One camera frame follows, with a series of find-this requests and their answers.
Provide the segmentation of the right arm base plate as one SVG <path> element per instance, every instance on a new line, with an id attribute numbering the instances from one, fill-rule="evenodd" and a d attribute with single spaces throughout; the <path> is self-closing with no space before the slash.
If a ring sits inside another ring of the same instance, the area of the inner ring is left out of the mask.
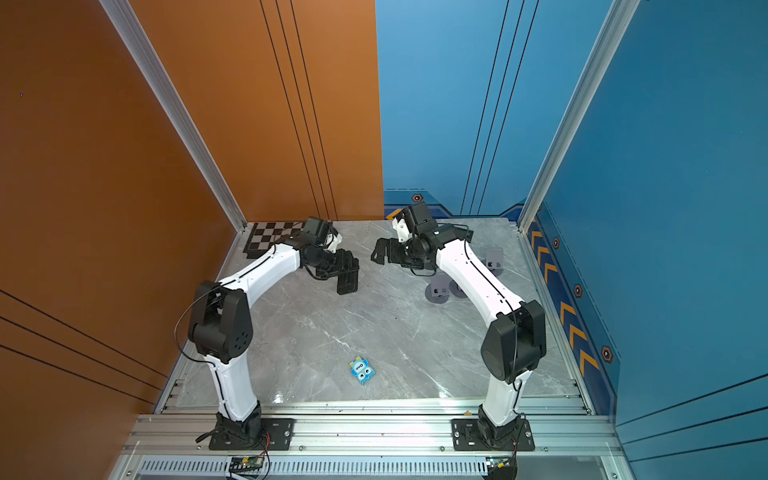
<path id="1" fill-rule="evenodd" d="M 456 451 L 533 452 L 536 449 L 527 419 L 495 426 L 483 419 L 464 416 L 452 419 L 450 425 Z"/>

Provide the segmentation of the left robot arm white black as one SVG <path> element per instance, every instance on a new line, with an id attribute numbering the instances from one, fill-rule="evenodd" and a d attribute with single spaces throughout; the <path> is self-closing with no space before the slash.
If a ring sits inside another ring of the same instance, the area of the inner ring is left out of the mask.
<path id="1" fill-rule="evenodd" d="M 254 330 L 251 308 L 285 276 L 305 269 L 318 281 L 337 280 L 336 291 L 358 290 L 359 260 L 339 247 L 342 236 L 328 220 L 311 217 L 304 227 L 240 271 L 217 282 L 203 281 L 184 311 L 188 339 L 211 372 L 218 398 L 215 427 L 196 441 L 216 450 L 268 447 L 261 404 L 250 379 L 247 353 Z"/>

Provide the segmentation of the black folding phone stand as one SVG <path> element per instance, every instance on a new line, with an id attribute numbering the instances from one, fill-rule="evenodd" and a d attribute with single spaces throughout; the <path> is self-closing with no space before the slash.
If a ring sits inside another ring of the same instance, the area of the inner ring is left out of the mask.
<path id="1" fill-rule="evenodd" d="M 467 225 L 464 224 L 452 224 L 453 232 L 455 234 L 455 237 L 459 240 L 471 242 L 474 231 L 471 230 Z"/>

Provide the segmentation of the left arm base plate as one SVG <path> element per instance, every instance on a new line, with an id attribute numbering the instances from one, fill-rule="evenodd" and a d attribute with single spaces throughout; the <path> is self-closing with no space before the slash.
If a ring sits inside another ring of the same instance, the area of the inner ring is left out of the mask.
<path id="1" fill-rule="evenodd" d="M 211 451 L 288 451 L 294 427 L 294 418 L 261 418 L 259 430 L 246 433 L 242 427 L 225 427 L 218 421 L 208 436 L 208 448 Z"/>

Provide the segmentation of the grey round stand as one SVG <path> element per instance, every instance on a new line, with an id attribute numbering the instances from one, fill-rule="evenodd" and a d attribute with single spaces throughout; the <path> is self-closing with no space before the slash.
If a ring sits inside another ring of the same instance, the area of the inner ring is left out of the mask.
<path id="1" fill-rule="evenodd" d="M 496 277 L 504 272 L 504 251 L 501 247 L 486 249 L 483 264 Z"/>
<path id="2" fill-rule="evenodd" d="M 449 277 L 432 277 L 425 289 L 425 298 L 434 304 L 444 304 L 451 297 L 451 279 Z"/>
<path id="3" fill-rule="evenodd" d="M 466 292 L 459 286 L 459 284 L 456 281 L 454 281 L 454 280 L 450 281 L 449 289 L 450 289 L 451 294 L 456 296 L 457 298 L 459 298 L 459 299 L 466 299 L 467 298 Z"/>

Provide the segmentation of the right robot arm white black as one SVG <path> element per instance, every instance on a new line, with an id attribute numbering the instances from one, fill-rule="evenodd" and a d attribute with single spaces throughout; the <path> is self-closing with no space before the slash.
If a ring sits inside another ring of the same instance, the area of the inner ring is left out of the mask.
<path id="1" fill-rule="evenodd" d="M 490 380 L 478 409 L 479 437 L 491 450 L 520 450 L 526 418 L 518 405 L 547 353 L 543 307 L 524 301 L 491 272 L 470 246 L 468 227 L 437 222 L 425 203 L 405 207 L 391 223 L 397 236 L 379 239 L 371 260 L 440 271 L 464 292 L 486 324 L 480 354 Z"/>

